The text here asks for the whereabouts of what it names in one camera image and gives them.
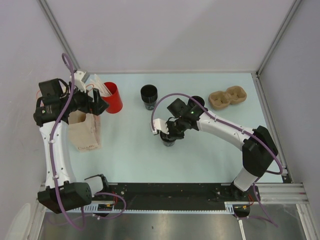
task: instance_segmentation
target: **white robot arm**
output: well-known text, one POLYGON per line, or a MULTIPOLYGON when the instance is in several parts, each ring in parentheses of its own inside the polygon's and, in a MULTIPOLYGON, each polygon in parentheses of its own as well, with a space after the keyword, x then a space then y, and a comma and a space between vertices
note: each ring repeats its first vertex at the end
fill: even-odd
MULTIPOLYGON (((193 98, 203 103, 202 106, 204 106, 202 98, 198 96, 194 96, 193 98)), ((258 178, 262 177, 274 160, 263 146, 249 135, 244 134, 244 132, 255 135, 275 155, 278 154, 269 131, 263 126, 259 126, 257 129, 243 127, 217 116, 212 111, 208 111, 214 117, 213 119, 197 104, 193 103, 193 101, 185 104, 179 98, 169 105, 167 109, 176 120, 164 121, 162 119, 155 119, 153 121, 154 129, 152 129, 153 134, 160 133, 160 137, 166 146, 172 146, 176 140, 183 139, 184 132, 187 129, 195 129, 216 135, 242 151, 243 168, 232 183, 242 192, 247 191, 258 178)))
POLYGON ((57 124, 52 140, 54 142, 52 150, 56 170, 55 176, 52 173, 49 147, 50 134, 62 108, 67 102, 70 86, 62 79, 57 78, 40 82, 39 88, 42 97, 37 100, 36 110, 33 115, 42 135, 46 159, 45 190, 38 192, 38 200, 54 213, 61 212, 57 203, 54 178, 57 179, 61 201, 66 211, 90 204, 92 196, 101 191, 107 184, 107 180, 103 175, 89 177, 78 182, 71 167, 68 149, 69 114, 79 110, 84 113, 100 115, 109 106, 100 97, 98 89, 93 89, 93 98, 88 96, 86 85, 82 81, 86 77, 86 72, 78 70, 74 75, 75 90, 71 102, 61 121, 57 124))

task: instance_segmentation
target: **light blue table surface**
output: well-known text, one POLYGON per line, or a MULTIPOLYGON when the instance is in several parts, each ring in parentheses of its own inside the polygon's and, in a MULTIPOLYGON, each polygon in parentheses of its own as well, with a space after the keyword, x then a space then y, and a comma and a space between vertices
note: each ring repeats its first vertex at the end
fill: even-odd
MULTIPOLYGON (((102 148, 80 153, 70 143, 70 157, 78 181, 104 174, 111 183, 230 183, 242 168, 242 152, 230 143, 205 132, 187 130, 182 140, 166 147, 150 131, 152 111, 146 110, 140 89, 146 84, 158 89, 158 100, 171 93, 198 95, 209 105, 209 94, 241 86, 245 102, 215 113, 234 123, 257 128, 266 126, 258 95, 249 73, 103 74, 104 82, 117 84, 123 109, 101 115, 102 148)), ((164 100, 155 118, 171 117, 164 100)), ((273 161, 269 170, 278 172, 273 161)), ((282 183, 279 175, 265 174, 260 183, 282 183)))

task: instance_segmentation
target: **paper bag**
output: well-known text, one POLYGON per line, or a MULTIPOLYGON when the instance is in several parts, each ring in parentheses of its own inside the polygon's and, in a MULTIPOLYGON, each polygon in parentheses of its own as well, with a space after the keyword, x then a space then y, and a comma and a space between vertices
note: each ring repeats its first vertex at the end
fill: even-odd
POLYGON ((101 148, 99 116, 75 111, 70 113, 68 121, 69 140, 79 152, 101 148))

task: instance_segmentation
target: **red paper cup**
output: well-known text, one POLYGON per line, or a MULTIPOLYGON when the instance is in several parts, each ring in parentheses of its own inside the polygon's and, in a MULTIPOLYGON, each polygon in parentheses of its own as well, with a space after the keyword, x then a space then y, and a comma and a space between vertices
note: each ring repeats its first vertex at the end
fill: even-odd
POLYGON ((105 82, 104 85, 110 90, 112 93, 111 96, 103 96, 102 99, 105 100, 110 106, 106 109, 106 111, 110 114, 116 114, 120 112, 122 107, 124 106, 122 104, 119 90, 116 84, 113 82, 105 82))

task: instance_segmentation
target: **gray wall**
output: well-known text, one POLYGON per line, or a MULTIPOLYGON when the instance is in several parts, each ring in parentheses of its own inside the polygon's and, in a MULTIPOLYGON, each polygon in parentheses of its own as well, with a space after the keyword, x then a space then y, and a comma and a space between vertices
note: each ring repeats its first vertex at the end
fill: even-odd
POLYGON ((320 1, 305 0, 261 81, 295 182, 320 220, 320 1))
POLYGON ((62 48, 36 0, 0 1, 0 239, 45 179, 33 113, 38 82, 68 78, 62 48))
POLYGON ((293 1, 48 0, 48 4, 81 68, 90 72, 254 72, 293 1))

